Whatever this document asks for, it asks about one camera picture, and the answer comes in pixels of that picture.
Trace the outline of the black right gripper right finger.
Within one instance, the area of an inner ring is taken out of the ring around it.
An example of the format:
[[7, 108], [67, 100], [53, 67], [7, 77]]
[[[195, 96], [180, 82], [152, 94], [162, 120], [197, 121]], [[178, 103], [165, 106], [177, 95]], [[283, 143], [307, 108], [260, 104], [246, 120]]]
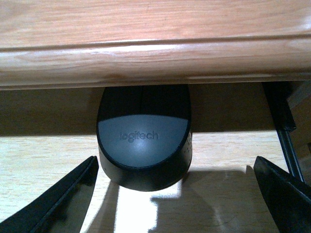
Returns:
[[281, 233], [311, 231], [311, 187], [258, 156], [254, 173], [263, 199]]

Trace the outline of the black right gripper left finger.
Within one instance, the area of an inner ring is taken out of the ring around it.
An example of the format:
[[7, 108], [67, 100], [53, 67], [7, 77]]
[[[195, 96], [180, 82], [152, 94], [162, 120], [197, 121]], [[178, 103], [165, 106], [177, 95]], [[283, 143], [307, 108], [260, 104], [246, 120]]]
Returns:
[[2, 233], [78, 233], [85, 220], [99, 170], [91, 156], [37, 199], [0, 224]]

